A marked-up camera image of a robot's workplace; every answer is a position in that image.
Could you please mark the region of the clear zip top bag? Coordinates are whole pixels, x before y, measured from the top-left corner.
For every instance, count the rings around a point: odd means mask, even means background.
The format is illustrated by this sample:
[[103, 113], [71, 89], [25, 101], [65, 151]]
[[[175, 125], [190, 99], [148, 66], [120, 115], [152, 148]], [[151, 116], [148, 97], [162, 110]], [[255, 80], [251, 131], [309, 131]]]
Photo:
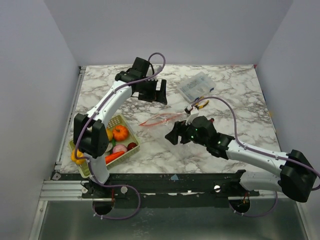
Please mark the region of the clear zip top bag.
[[146, 130], [162, 147], [170, 150], [173, 145], [165, 139], [165, 135], [173, 130], [175, 122], [184, 121], [186, 118], [187, 115], [182, 112], [158, 113], [143, 121], [138, 126]]

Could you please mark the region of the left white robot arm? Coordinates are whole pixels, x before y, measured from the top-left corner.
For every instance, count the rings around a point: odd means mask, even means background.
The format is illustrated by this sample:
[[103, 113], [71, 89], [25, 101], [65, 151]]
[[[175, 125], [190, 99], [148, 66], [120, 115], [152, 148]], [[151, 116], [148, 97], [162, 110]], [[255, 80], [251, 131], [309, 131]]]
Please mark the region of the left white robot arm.
[[93, 191], [101, 198], [107, 197], [111, 185], [106, 182], [110, 176], [104, 153], [109, 144], [106, 124], [109, 123], [118, 108], [132, 96], [133, 85], [144, 83], [156, 77], [161, 70], [146, 78], [124, 82], [113, 82], [107, 94], [99, 103], [85, 115], [80, 115], [81, 121], [74, 119], [73, 140], [75, 149], [73, 156], [76, 160], [86, 160], [91, 179], [95, 182]]

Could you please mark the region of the yellow bell pepper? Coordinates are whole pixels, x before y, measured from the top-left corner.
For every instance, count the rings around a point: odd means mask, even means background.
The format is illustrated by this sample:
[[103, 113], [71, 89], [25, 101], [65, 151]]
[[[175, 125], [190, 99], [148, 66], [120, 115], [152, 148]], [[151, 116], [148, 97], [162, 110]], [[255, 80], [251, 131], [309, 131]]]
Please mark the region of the yellow bell pepper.
[[79, 150], [75, 150], [75, 149], [72, 150], [70, 159], [76, 165], [81, 165], [86, 161], [86, 159], [84, 158], [84, 154]]

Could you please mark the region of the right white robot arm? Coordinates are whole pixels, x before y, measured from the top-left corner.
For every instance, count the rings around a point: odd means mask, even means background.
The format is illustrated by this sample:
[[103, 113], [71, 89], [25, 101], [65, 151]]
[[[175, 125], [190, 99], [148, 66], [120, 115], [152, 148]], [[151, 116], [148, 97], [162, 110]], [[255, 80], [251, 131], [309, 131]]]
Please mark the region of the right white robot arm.
[[173, 145], [193, 142], [204, 146], [217, 158], [244, 162], [262, 169], [260, 173], [245, 172], [230, 183], [230, 191], [236, 196], [247, 190], [268, 190], [305, 203], [316, 181], [315, 170], [302, 152], [294, 149], [290, 153], [276, 152], [238, 143], [233, 136], [218, 132], [213, 121], [205, 116], [198, 116], [189, 124], [175, 122], [165, 139]]

